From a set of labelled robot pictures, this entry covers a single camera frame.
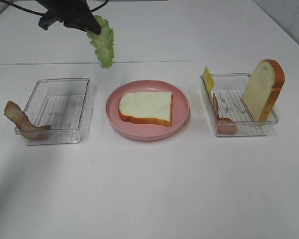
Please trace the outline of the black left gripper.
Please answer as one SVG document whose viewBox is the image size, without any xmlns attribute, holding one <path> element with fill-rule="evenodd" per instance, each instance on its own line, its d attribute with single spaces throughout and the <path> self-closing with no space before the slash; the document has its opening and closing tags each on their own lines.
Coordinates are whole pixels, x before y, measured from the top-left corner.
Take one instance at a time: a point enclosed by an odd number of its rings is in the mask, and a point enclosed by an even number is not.
<svg viewBox="0 0 299 239">
<path fill-rule="evenodd" d="M 44 30 L 48 30 L 56 21 L 63 21 L 63 25 L 68 28 L 101 33 L 101 26 L 90 12 L 85 0 L 37 0 L 37 2 L 47 9 L 38 23 Z"/>
</svg>

